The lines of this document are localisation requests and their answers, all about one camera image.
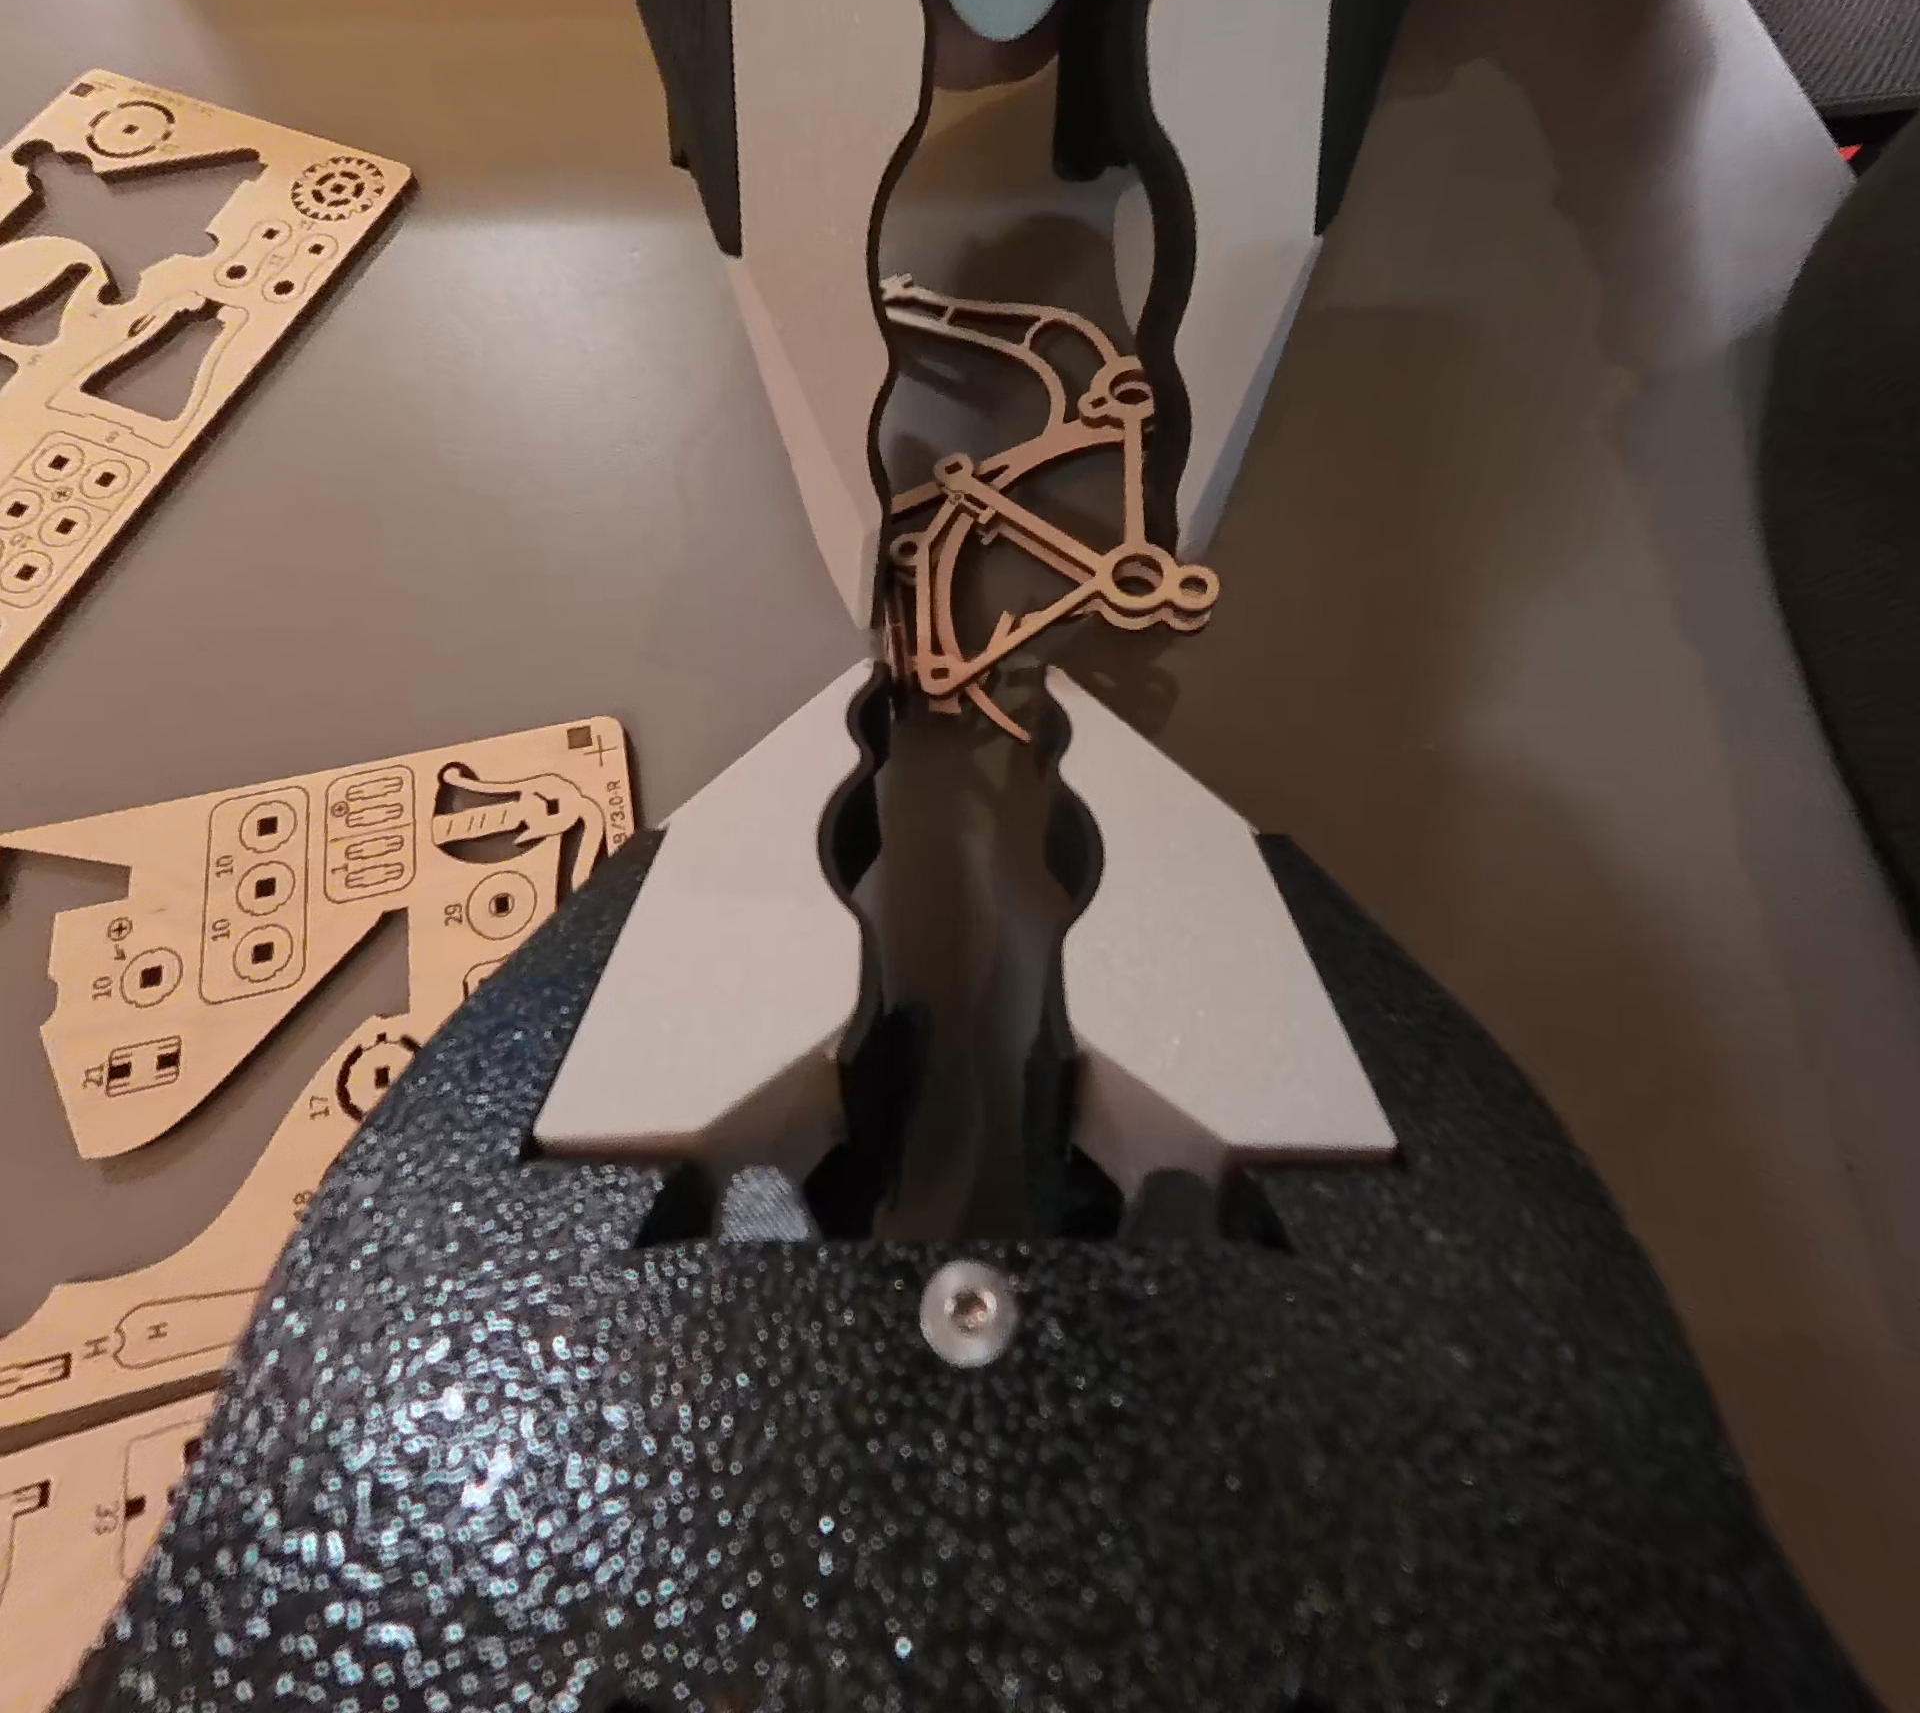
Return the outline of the wooden part sheet large cutouts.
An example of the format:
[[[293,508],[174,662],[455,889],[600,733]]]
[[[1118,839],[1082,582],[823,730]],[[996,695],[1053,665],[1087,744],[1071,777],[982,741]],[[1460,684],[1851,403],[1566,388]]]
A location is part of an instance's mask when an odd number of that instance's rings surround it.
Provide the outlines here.
[[[43,1042],[77,1148],[132,1153],[233,1076],[390,914],[421,1042],[636,828],[609,717],[20,831],[4,848],[128,869],[60,914]]]

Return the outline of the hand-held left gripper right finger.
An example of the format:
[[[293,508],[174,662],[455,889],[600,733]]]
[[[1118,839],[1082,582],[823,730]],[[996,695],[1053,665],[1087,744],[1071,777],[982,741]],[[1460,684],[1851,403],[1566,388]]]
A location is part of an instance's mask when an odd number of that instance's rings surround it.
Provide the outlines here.
[[[1072,1141],[1136,1197],[1151,1173],[1389,1159],[1399,1139],[1257,831],[1067,670],[1062,780],[1092,816],[1064,939]]]

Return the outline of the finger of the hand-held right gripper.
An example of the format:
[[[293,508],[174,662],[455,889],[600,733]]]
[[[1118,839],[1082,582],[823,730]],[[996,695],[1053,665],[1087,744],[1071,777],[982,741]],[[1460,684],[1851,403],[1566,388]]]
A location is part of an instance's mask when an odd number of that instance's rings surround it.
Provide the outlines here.
[[[1117,288],[1140,356],[1184,388],[1172,515],[1206,549],[1320,251],[1332,0],[1145,0],[1145,89],[1181,170],[1117,200]]]
[[[732,288],[828,574],[872,621],[892,375],[878,219],[928,113],[922,0],[732,0]]]

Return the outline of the wooden model assembly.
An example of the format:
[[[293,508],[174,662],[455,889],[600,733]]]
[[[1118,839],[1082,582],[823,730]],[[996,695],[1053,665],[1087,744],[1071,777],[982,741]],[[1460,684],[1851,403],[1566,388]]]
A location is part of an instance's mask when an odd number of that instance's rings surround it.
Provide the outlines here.
[[[1019,364],[1043,390],[1041,431],[987,456],[949,453],[925,485],[891,502],[887,567],[895,593],[889,653],[928,708],[958,715],[970,703],[1015,741],[1029,741],[992,697],[991,677],[1041,635],[1081,617],[1118,631],[1202,631],[1220,599],[1212,568],[1178,561],[1146,533],[1145,459],[1154,429],[1154,390],[1140,358],[1081,312],[1031,303],[968,301],[925,287],[908,273],[878,284],[889,325],[951,346]],[[1117,541],[1094,544],[1017,497],[1021,485],[1091,453],[1118,455]],[[958,567],[970,544],[1013,542],[1048,568],[1064,591],[1043,605],[998,614],[985,644],[970,647],[954,617]]]

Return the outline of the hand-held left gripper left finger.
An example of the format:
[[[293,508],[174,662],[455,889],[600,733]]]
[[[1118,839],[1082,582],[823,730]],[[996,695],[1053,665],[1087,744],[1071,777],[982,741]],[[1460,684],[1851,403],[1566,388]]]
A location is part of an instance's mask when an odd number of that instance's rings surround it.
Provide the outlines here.
[[[857,662],[665,822],[534,1129],[543,1150],[794,1181],[832,1237],[898,1185],[904,1012],[855,889],[892,682]]]

